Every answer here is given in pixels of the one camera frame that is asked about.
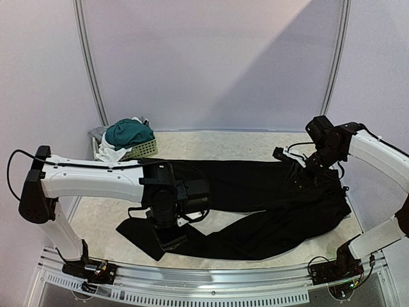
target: white cloth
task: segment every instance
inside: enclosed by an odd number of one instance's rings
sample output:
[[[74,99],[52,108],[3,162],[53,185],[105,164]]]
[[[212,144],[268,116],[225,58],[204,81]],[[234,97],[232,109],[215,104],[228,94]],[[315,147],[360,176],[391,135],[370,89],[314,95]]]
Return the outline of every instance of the white cloth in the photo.
[[[137,120],[138,122],[140,122],[141,124],[143,124],[143,122],[140,120],[140,119],[138,119],[138,117],[132,117],[132,120]]]
[[[102,135],[102,142],[95,157],[104,162],[118,162],[121,158],[132,150],[132,148],[121,148],[115,150],[115,146],[109,144],[105,139],[106,132]]]

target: white arm segment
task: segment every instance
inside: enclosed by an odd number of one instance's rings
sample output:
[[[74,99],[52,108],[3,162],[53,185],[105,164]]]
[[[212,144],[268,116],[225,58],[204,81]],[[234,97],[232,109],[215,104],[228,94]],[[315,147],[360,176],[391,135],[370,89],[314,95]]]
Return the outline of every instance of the white arm segment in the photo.
[[[71,160],[58,155],[52,155],[47,161],[101,165],[110,168],[138,164],[137,161],[108,163]],[[44,195],[47,198],[95,196],[119,198],[134,202],[140,202],[142,199],[143,185],[139,184],[139,179],[143,178],[142,168],[108,170],[45,164],[42,170],[45,172],[45,178],[41,180],[41,183]],[[82,241],[66,220],[59,202],[56,203],[55,214],[54,221],[39,224],[40,228],[49,236],[65,260],[80,260],[83,252]]]
[[[397,150],[383,144],[364,130],[352,136],[350,155],[358,158],[386,174],[406,193],[409,193],[409,158]],[[352,240],[349,245],[355,259],[364,258],[389,244],[406,237],[400,229],[396,217],[375,226]]]
[[[128,166],[139,164],[137,161],[128,162],[99,162],[71,160],[58,155],[52,155],[49,162],[74,163],[108,166]],[[142,168],[130,169],[92,169],[51,166],[43,167],[45,178],[41,180],[44,194],[48,198],[60,196],[94,196],[119,198],[133,202],[140,202],[143,195],[143,185],[139,179],[143,178]]]
[[[77,237],[71,225],[66,220],[61,205],[56,203],[56,219],[47,221],[38,226],[49,236],[54,246],[56,246],[67,261],[80,260],[82,256],[82,241]]]
[[[361,259],[405,237],[396,217],[391,217],[352,240],[348,247],[355,259]]]
[[[409,193],[409,158],[365,130],[352,136],[349,154],[380,170]]]

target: gray cloth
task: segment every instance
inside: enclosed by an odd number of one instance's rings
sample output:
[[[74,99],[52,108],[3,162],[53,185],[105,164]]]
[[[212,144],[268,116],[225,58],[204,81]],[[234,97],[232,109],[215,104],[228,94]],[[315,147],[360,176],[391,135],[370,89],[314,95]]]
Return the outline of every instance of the gray cloth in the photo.
[[[139,120],[141,121],[141,123],[143,123],[145,126],[147,126],[147,127],[149,127],[150,128],[150,122],[149,122],[149,119],[147,119],[147,118],[145,118],[145,117],[139,117]]]
[[[93,136],[98,143],[102,142],[102,136],[104,135],[105,131],[109,128],[109,126],[100,126],[94,129],[91,129],[88,134]]]

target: green basket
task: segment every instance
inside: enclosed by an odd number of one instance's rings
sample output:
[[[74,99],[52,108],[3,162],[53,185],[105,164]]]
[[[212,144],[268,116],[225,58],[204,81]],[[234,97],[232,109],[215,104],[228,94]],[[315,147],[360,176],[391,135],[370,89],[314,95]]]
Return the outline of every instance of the green basket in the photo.
[[[156,146],[156,139],[152,141],[136,145],[132,147],[130,152],[127,152],[120,161],[135,160],[140,158],[149,157],[158,153]]]

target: teal cloth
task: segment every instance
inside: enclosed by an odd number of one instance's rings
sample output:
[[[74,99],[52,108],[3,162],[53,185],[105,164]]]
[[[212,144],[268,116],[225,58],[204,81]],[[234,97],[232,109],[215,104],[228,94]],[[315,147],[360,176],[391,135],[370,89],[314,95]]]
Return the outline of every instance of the teal cloth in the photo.
[[[109,144],[115,146],[115,150],[119,150],[152,141],[155,136],[149,127],[137,120],[126,118],[109,127],[105,139]]]

